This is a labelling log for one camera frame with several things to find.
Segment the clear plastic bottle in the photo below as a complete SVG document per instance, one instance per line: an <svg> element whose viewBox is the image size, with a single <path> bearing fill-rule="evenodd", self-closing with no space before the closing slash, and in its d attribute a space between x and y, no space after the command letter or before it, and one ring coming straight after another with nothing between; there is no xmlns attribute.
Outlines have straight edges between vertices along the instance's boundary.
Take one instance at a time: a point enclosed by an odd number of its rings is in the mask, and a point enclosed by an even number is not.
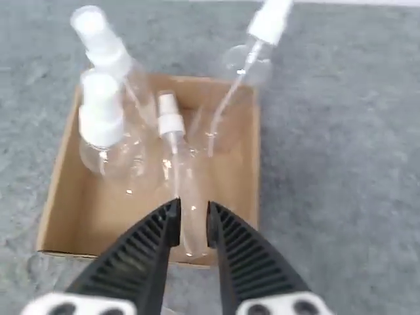
<svg viewBox="0 0 420 315"><path fill-rule="evenodd" d="M188 131L188 139L194 147L202 149L204 143L208 155L212 156L215 150L231 149L238 140L246 127L240 114L244 110L240 108L241 100L246 93L242 93L240 87L259 88L270 78L271 52L285 30L292 4L292 0L266 0L248 27L247 43L229 49L213 66L217 78L232 84L211 114L203 108L198 110Z"/></svg>
<svg viewBox="0 0 420 315"><path fill-rule="evenodd" d="M123 86L127 121L139 128L145 141L157 139L156 102L146 72L113 32L105 13L96 6L87 5L74 11L70 23L85 45L87 58L93 66L112 75Z"/></svg>
<svg viewBox="0 0 420 315"><path fill-rule="evenodd" d="M123 185L131 195L156 177L147 164L138 131L125 120L118 82L109 74L89 70L82 74L83 104L79 109L79 153L93 173Z"/></svg>
<svg viewBox="0 0 420 315"><path fill-rule="evenodd" d="M191 259L206 255L207 200L202 194L192 151L184 140L185 129L171 92L159 95L159 133L164 141L163 172L174 198L180 197L180 245Z"/></svg>

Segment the white spray nozzle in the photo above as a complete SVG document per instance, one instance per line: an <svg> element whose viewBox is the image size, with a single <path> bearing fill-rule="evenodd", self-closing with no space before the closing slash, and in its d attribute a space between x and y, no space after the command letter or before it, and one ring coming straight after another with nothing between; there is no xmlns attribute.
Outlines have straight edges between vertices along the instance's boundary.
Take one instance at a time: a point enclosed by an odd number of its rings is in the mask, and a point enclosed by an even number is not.
<svg viewBox="0 0 420 315"><path fill-rule="evenodd" d="M83 105L79 109L79 132L89 144L107 148L124 135L124 115L118 82L92 69L81 76Z"/></svg>
<svg viewBox="0 0 420 315"><path fill-rule="evenodd" d="M86 5L74 11L70 24L90 53L107 53L119 41L107 21L105 12L94 5Z"/></svg>
<svg viewBox="0 0 420 315"><path fill-rule="evenodd" d="M286 27L293 0L266 0L248 26L248 34L276 46Z"/></svg>
<svg viewBox="0 0 420 315"><path fill-rule="evenodd" d="M179 114L177 100L172 92L159 95L159 134L180 133L185 135L184 120Z"/></svg>

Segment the bottle neck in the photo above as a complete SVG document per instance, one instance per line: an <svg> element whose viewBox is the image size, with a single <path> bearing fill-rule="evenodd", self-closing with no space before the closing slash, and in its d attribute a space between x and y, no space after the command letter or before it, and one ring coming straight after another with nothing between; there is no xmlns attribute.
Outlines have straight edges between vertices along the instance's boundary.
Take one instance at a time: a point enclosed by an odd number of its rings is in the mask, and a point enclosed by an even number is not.
<svg viewBox="0 0 420 315"><path fill-rule="evenodd" d="M180 154L186 147L183 133L167 133L163 136L163 139L172 154Z"/></svg>
<svg viewBox="0 0 420 315"><path fill-rule="evenodd" d="M252 36L252 35L248 35L247 41L246 41L246 47L248 48L249 54L255 54L257 53L258 55L256 56L256 60L267 60L267 59L271 59L272 56L272 51L274 49L275 46L270 45L264 41L261 41L260 39Z"/></svg>

